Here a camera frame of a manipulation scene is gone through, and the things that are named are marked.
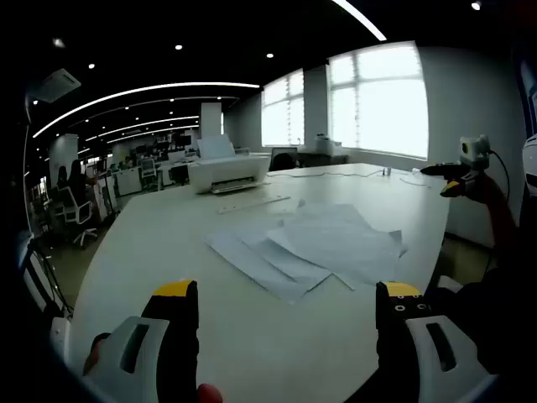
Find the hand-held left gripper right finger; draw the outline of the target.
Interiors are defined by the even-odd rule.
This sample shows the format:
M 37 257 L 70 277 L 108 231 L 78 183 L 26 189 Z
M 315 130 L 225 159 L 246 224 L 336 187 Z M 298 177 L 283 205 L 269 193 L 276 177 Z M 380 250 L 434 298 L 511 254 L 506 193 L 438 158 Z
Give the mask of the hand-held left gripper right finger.
M 378 372 L 393 402 L 478 402 L 497 380 L 477 345 L 412 285 L 376 284 Z

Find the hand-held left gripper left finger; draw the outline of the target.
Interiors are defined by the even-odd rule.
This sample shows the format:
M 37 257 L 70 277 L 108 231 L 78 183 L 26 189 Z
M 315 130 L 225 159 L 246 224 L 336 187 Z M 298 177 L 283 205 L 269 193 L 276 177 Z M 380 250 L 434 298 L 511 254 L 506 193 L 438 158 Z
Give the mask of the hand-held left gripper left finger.
M 195 402 L 197 330 L 197 282 L 162 285 L 110 332 L 85 377 L 106 402 Z

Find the person's left hand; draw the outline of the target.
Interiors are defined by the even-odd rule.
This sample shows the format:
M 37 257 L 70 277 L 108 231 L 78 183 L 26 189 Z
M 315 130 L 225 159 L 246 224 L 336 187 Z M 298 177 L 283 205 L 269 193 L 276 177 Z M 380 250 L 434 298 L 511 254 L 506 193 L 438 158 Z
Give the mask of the person's left hand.
M 83 367 L 83 375 L 87 376 L 99 361 L 100 345 L 110 336 L 109 332 L 98 334 L 91 345 L 91 350 Z M 196 401 L 201 403 L 222 403 L 222 393 L 214 385 L 200 384 L 196 390 Z

